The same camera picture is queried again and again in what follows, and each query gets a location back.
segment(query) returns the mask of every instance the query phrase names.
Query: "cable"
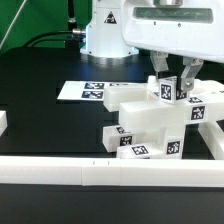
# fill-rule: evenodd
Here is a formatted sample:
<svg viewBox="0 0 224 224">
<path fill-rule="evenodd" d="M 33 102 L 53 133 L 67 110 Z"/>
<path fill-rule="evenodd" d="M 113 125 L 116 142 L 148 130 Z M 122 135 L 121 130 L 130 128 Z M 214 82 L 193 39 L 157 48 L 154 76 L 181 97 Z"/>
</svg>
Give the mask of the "cable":
<svg viewBox="0 0 224 224">
<path fill-rule="evenodd" d="M 27 41 L 23 47 L 28 47 L 30 44 L 32 44 L 34 41 L 39 40 L 43 37 L 49 37 L 49 36 L 56 36 L 56 35 L 62 35 L 62 34 L 72 34 L 72 31 L 55 31 L 55 32 L 49 32 L 49 33 L 43 33 L 36 37 L 33 37 L 29 41 Z"/>
<path fill-rule="evenodd" d="M 68 29 L 72 30 L 74 28 L 77 28 L 77 22 L 74 11 L 74 2 L 73 0 L 67 0 L 67 4 L 68 4 Z"/>
<path fill-rule="evenodd" d="M 7 40 L 8 36 L 9 36 L 9 33 L 11 32 L 12 27 L 14 26 L 14 24 L 15 24 L 16 20 L 18 19 L 20 13 L 22 12 L 22 10 L 23 10 L 23 8 L 24 8 L 26 2 L 27 2 L 27 0 L 24 0 L 24 1 L 23 1 L 23 3 L 21 4 L 21 6 L 20 6 L 18 12 L 16 13 L 16 15 L 15 15 L 15 17 L 14 17 L 12 23 L 10 24 L 10 26 L 9 26 L 9 28 L 8 28 L 8 30 L 7 30 L 7 32 L 6 32 L 5 36 L 4 36 L 4 38 L 2 39 L 1 44 L 0 44 L 0 50 L 2 49 L 2 47 L 3 47 L 4 43 L 5 43 L 5 41 Z"/>
<path fill-rule="evenodd" d="M 80 43 L 84 43 L 84 38 L 82 37 L 76 37 L 76 38 L 72 38 L 72 39 L 40 39 L 36 42 L 34 42 L 33 44 L 30 45 L 30 47 L 35 47 L 37 44 L 42 43 L 42 42 L 60 42 L 60 41 L 66 41 L 66 40 L 70 40 L 70 41 L 74 41 L 74 42 L 80 42 Z"/>
<path fill-rule="evenodd" d="M 35 47 L 37 44 L 42 43 L 42 42 L 60 42 L 60 41 L 65 41 L 66 39 L 42 39 L 34 42 L 33 44 L 30 45 L 30 47 Z"/>
</svg>

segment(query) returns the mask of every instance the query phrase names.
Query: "green wall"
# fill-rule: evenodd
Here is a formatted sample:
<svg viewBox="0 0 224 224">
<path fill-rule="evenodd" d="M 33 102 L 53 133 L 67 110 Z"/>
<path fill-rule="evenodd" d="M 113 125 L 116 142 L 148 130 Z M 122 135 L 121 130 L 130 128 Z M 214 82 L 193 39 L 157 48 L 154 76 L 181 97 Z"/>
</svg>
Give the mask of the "green wall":
<svg viewBox="0 0 224 224">
<path fill-rule="evenodd" d="M 1 0 L 0 41 L 22 2 L 23 0 Z M 74 0 L 75 15 L 80 28 L 85 27 L 91 19 L 91 2 L 92 0 Z M 38 34 L 67 30 L 67 12 L 66 0 L 27 0 L 0 54 L 10 48 L 22 46 Z M 63 44 L 48 43 L 48 46 L 62 47 Z"/>
</svg>

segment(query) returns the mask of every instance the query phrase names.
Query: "black table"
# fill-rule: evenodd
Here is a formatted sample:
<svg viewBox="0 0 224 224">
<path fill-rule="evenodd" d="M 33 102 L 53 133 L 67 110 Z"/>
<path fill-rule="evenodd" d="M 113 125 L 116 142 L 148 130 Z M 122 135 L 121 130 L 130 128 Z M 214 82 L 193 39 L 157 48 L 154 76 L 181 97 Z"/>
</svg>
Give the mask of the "black table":
<svg viewBox="0 0 224 224">
<path fill-rule="evenodd" d="M 170 57 L 181 71 L 181 59 Z M 0 59 L 0 110 L 8 128 L 1 155 L 114 157 L 102 145 L 102 127 L 118 113 L 102 102 L 57 101 L 66 80 L 143 83 L 154 74 L 149 56 L 103 66 L 65 49 L 16 48 Z M 201 79 L 222 81 L 224 68 L 206 63 Z M 186 130 L 184 158 L 212 159 L 197 132 Z M 223 189 L 0 185 L 0 223 L 223 223 Z"/>
</svg>

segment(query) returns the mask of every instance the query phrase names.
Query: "metal bracket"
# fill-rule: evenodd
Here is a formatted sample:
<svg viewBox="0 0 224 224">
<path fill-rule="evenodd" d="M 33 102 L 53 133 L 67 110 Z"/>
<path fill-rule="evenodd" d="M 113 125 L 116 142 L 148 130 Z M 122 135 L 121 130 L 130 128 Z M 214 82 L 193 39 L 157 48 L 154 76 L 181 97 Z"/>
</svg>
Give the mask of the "metal bracket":
<svg viewBox="0 0 224 224">
<path fill-rule="evenodd" d="M 158 72 L 168 71 L 169 67 L 166 59 L 168 58 L 168 53 L 151 51 L 150 59 L 152 61 L 154 70 L 156 71 L 156 77 L 158 80 Z"/>
<path fill-rule="evenodd" d="M 183 64 L 186 65 L 181 77 L 178 79 L 178 89 L 190 91 L 194 88 L 194 78 L 201 70 L 204 61 L 196 58 L 184 57 Z"/>
</svg>

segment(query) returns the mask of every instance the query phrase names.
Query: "white block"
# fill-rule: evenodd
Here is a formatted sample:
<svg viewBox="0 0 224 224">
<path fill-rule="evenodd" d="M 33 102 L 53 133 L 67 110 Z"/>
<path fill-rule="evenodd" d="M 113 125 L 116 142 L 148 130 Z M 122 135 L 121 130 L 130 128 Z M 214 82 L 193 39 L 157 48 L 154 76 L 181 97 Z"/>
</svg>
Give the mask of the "white block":
<svg viewBox="0 0 224 224">
<path fill-rule="evenodd" d="M 81 185 L 84 160 L 53 157 L 0 157 L 0 183 Z"/>
<path fill-rule="evenodd" d="M 183 92 L 177 89 L 177 77 L 159 79 L 159 99 L 166 103 L 177 103 L 186 101 L 189 98 L 189 92 Z"/>
<path fill-rule="evenodd" d="M 121 160 L 120 185 L 224 187 L 224 163 L 214 160 Z"/>
<path fill-rule="evenodd" d="M 199 133 L 216 160 L 224 160 L 224 133 L 217 122 L 199 125 Z"/>
<path fill-rule="evenodd" d="M 103 128 L 103 144 L 107 152 L 116 152 L 117 147 L 137 144 L 144 141 L 145 131 L 125 132 L 121 126 Z"/>
<path fill-rule="evenodd" d="M 185 126 L 165 129 L 163 152 L 166 159 L 181 159 L 183 154 Z"/>
<path fill-rule="evenodd" d="M 167 104 L 160 101 L 120 104 L 119 124 L 126 131 L 172 127 L 224 119 L 224 93 L 200 96 L 200 102 Z"/>
<path fill-rule="evenodd" d="M 0 111 L 0 136 L 7 128 L 6 112 Z"/>
<path fill-rule="evenodd" d="M 147 84 L 111 86 L 104 90 L 104 106 L 108 111 L 118 111 L 120 103 L 147 99 Z"/>
<path fill-rule="evenodd" d="M 120 160 L 89 159 L 82 167 L 82 185 L 120 185 Z"/>
<path fill-rule="evenodd" d="M 120 159 L 162 159 L 164 152 L 159 144 L 148 142 L 118 147 L 117 158 Z"/>
</svg>

